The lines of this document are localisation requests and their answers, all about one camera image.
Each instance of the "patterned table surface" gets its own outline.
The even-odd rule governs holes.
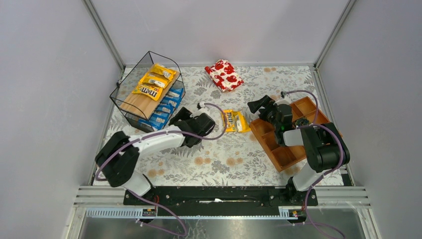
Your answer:
[[[130,70],[126,69],[124,77]],[[281,90],[306,89],[317,94],[308,66],[235,67],[245,83],[232,92],[224,93],[212,83],[203,67],[183,67],[181,70],[186,89],[181,106],[193,111],[197,102],[212,102],[224,110],[242,111],[248,122],[258,116],[250,113],[246,103],[265,94],[275,99],[279,99]],[[137,74],[140,79],[143,72]],[[128,94],[132,89],[130,84],[122,85],[119,94]],[[305,96],[304,93],[296,93],[290,95],[289,100]],[[211,110],[211,117],[217,125],[208,137],[219,135],[223,125],[217,110]],[[126,135],[143,134],[131,127],[114,108],[104,142],[120,130]],[[305,162],[303,160],[279,173],[252,132],[228,132],[218,140],[203,140],[192,148],[166,149],[140,158],[136,171],[147,175],[156,186],[284,186]],[[107,185],[107,182],[95,181],[93,185]],[[343,185],[343,181],[336,171],[319,185]]]

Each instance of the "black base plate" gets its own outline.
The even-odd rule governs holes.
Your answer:
[[[124,205],[148,205],[126,191]],[[302,206],[302,202],[290,202],[284,188],[275,187],[176,187],[157,186],[143,198],[168,207],[178,216],[278,216],[279,206]],[[225,202],[214,202],[220,199]],[[308,206],[317,206],[312,189]],[[170,216],[159,210],[158,216]]]

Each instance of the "metal corner post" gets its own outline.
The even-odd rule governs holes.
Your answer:
[[[87,208],[74,207],[73,209],[75,210],[75,212],[65,239],[79,239],[82,228],[84,226],[85,212]]]
[[[327,42],[325,43],[324,48],[322,49],[321,53],[319,54],[318,58],[315,61],[315,68],[319,68],[321,66],[322,61],[324,60],[324,57],[326,56],[328,50],[330,49],[332,43],[334,42],[335,38],[338,35],[338,32],[340,31],[341,27],[344,24],[344,21],[349,16],[349,13],[352,11],[353,6],[357,0],[349,0],[346,4],[346,7],[344,8],[343,12],[340,15],[340,18],[337,21],[337,24],[335,25],[334,29],[332,30]]]
[[[116,46],[113,44],[113,41],[111,40],[110,35],[108,34],[106,28],[104,27],[103,22],[101,21],[100,16],[97,13],[97,10],[94,7],[94,4],[91,0],[82,0],[85,7],[88,10],[88,13],[91,15],[95,25],[98,28],[98,31],[100,31],[101,37],[104,39],[105,44],[107,45],[108,49],[110,50],[110,53],[112,54],[114,60],[116,61],[117,65],[121,69],[121,71],[124,71],[124,63],[123,60],[120,57],[120,54],[118,50],[116,49]]]

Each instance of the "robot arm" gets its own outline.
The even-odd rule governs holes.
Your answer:
[[[96,164],[100,167],[123,145],[137,139],[139,141],[125,148],[103,168],[103,174],[110,186],[123,186],[139,196],[147,193],[151,189],[151,183],[144,175],[135,171],[136,162],[140,157],[164,149],[181,146],[190,148],[200,143],[199,138],[186,133],[207,136],[214,129],[215,122],[209,117],[206,108],[199,104],[198,108],[198,111],[191,113],[188,109],[182,107],[170,119],[170,126],[159,131],[134,136],[127,136],[123,131],[116,132],[95,158]]]
[[[327,170],[334,169],[340,161],[337,142],[326,130],[307,126],[296,128],[292,122],[292,108],[286,104],[275,104],[269,96],[249,102],[252,113],[259,111],[260,119],[271,123],[275,129],[275,138],[280,146],[302,145],[305,148],[308,163],[294,177],[289,179],[287,188],[292,196],[305,192]],[[344,159],[342,165],[349,163],[350,154],[333,123],[322,124],[338,138]]]

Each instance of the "yellow candy bag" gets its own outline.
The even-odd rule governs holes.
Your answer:
[[[236,124],[234,123],[233,110],[225,110],[224,114],[227,117],[227,129],[226,132],[236,132]]]
[[[155,63],[149,69],[149,72],[164,76],[169,81],[172,81],[174,76],[176,75],[176,71],[172,69],[165,68],[163,65]]]
[[[227,129],[226,132],[239,132],[246,133],[250,131],[250,127],[240,111],[225,110],[225,116],[227,117]]]
[[[171,81],[165,78],[164,76],[148,72],[142,77],[140,82],[145,84],[156,85],[161,88],[166,88]]]
[[[145,94],[151,97],[153,100],[157,101],[160,98],[161,93],[163,93],[163,88],[149,84],[138,84],[138,86],[135,87],[132,93]]]

